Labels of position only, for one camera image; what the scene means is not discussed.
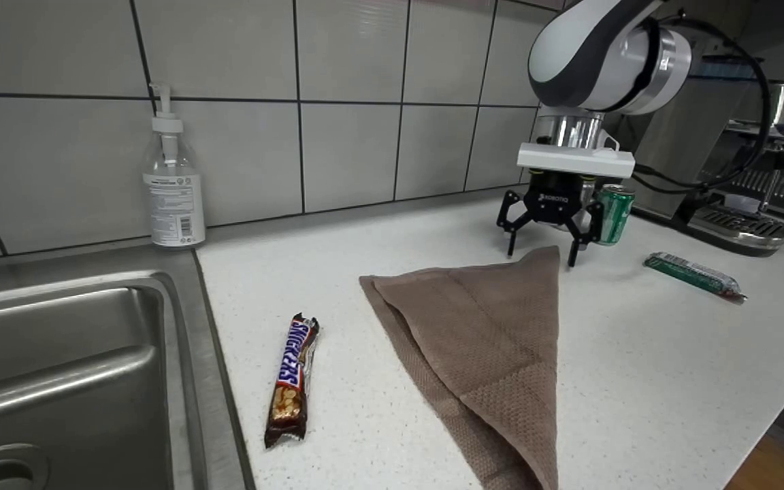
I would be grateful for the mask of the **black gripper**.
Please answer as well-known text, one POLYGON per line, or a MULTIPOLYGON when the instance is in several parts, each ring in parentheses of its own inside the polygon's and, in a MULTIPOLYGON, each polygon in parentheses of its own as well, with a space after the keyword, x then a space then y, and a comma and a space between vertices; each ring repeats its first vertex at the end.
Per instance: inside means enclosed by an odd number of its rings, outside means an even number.
POLYGON ((516 231, 526 225, 561 225, 571 231, 566 267, 576 264, 584 244, 601 235, 605 208, 581 199, 581 178, 562 173, 534 173, 528 192, 505 192, 494 225, 509 231, 505 257, 516 248, 516 231))

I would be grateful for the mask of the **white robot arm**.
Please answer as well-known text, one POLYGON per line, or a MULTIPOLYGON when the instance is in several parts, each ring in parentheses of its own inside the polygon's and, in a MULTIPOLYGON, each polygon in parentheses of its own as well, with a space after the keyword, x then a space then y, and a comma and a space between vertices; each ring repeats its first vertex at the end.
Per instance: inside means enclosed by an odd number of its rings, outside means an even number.
POLYGON ((547 143, 522 143, 516 167, 528 192, 505 192, 494 227, 516 235, 528 225, 571 235, 566 264, 590 244, 611 244, 622 229, 614 201, 633 178, 633 156, 605 129, 607 116, 650 116, 682 87, 690 43, 654 19, 660 0, 576 0, 530 43, 528 83, 552 120, 547 143))

